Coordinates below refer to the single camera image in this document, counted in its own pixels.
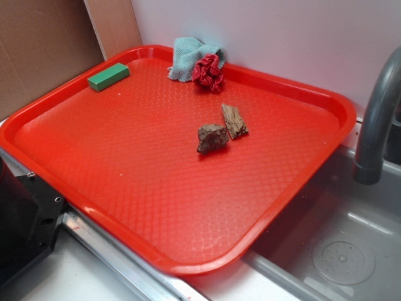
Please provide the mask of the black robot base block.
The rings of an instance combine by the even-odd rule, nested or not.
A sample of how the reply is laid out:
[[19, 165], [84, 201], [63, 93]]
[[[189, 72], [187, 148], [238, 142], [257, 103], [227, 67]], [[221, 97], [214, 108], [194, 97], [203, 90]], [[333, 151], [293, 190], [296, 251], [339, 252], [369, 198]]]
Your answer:
[[65, 198], [39, 176], [15, 176], [1, 160], [1, 286], [55, 247]]

